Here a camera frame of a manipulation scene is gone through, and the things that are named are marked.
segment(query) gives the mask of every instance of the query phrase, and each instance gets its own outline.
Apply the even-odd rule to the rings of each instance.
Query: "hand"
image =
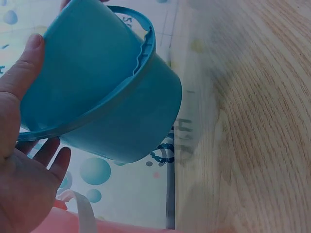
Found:
[[[33,35],[12,68],[0,78],[0,232],[29,233],[48,215],[70,161],[70,149],[49,139],[33,159],[27,154],[36,142],[16,144],[20,127],[19,105],[38,75],[44,40]]]

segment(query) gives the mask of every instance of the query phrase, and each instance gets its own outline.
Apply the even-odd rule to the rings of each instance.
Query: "bubble print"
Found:
[[[97,189],[91,189],[86,194],[87,199],[92,203],[97,203],[102,199],[102,194]]]
[[[87,184],[100,185],[110,178],[111,168],[104,159],[90,158],[81,165],[80,175]]]

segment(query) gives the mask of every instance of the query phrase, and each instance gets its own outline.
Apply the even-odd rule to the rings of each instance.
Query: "wooden table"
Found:
[[[179,0],[176,228],[311,233],[311,1]]]

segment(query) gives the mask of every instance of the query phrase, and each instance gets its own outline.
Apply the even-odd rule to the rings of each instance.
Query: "white strap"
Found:
[[[57,199],[69,202],[72,198],[76,200],[79,216],[79,233],[98,233],[96,219],[88,199],[72,190],[66,190]]]

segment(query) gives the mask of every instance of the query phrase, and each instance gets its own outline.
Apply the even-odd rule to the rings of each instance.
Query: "blue plastic bucket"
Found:
[[[142,41],[114,13],[147,31]],[[71,0],[44,34],[45,60],[21,102],[19,141],[59,136],[123,163],[148,155],[181,103],[178,76],[155,53],[151,22],[132,9]]]

